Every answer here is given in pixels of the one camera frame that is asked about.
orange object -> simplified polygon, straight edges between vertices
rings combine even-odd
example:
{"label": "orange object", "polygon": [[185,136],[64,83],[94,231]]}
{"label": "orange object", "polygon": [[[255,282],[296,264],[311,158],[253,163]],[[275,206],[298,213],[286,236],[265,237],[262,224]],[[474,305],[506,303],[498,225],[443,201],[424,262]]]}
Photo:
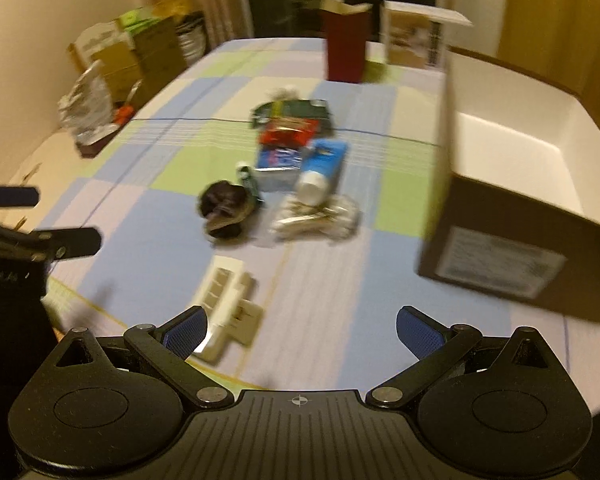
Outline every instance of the orange object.
{"label": "orange object", "polygon": [[272,148],[297,150],[306,146],[319,129],[320,121],[316,119],[280,117],[267,123],[258,141],[260,144]]}
{"label": "orange object", "polygon": [[113,119],[113,123],[122,127],[127,124],[135,114],[136,111],[131,105],[122,105],[120,108],[118,108],[116,116]]}

wall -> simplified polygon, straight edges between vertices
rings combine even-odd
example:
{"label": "wall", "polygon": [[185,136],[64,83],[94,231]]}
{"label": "wall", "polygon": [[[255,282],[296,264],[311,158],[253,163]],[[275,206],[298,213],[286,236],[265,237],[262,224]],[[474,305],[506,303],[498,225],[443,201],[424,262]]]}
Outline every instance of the wall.
{"label": "wall", "polygon": [[464,14],[473,27],[458,27],[451,44],[496,56],[507,0],[452,0],[451,8]]}
{"label": "wall", "polygon": [[0,0],[0,180],[58,127],[58,99],[77,77],[66,47],[139,0]]}

black ribbed plate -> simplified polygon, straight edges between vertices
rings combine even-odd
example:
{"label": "black ribbed plate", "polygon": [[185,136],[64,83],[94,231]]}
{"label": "black ribbed plate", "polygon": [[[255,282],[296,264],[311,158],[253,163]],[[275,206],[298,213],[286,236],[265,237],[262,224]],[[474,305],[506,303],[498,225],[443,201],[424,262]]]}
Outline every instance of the black ribbed plate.
{"label": "black ribbed plate", "polygon": [[[23,480],[45,478],[27,474]],[[193,417],[181,438],[125,480],[468,480],[431,455],[399,413],[357,392],[244,391]]]}

plaid tablecloth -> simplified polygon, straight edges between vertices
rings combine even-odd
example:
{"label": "plaid tablecloth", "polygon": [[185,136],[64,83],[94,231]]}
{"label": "plaid tablecloth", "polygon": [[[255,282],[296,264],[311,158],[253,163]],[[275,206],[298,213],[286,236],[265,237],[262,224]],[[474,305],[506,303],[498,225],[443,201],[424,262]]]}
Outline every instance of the plaid tablecloth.
{"label": "plaid tablecloth", "polygon": [[[48,300],[58,322],[120,334],[159,325],[190,306],[214,253],[245,261],[265,311],[250,348],[232,342],[213,369],[259,387],[311,390],[375,384],[415,361],[395,335],[412,304],[446,325],[508,336],[540,330],[589,406],[600,408],[600,325],[421,278],[414,272],[426,217],[443,76],[385,66],[370,44],[368,83],[325,81],[322,40],[225,43],[154,98],[87,168],[42,225],[95,225],[97,256],[57,264]],[[254,160],[250,110],[292,84],[324,99],[350,143],[340,192],[363,221],[343,243],[312,239],[214,248],[196,196]]]}

maroon paper bag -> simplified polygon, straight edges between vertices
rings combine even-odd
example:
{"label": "maroon paper bag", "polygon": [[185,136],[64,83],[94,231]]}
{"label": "maroon paper bag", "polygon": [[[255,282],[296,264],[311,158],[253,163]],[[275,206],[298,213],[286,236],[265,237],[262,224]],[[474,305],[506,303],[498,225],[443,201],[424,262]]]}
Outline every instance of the maroon paper bag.
{"label": "maroon paper bag", "polygon": [[327,79],[359,83],[365,71],[371,4],[351,6],[322,0],[320,8],[327,46]]}

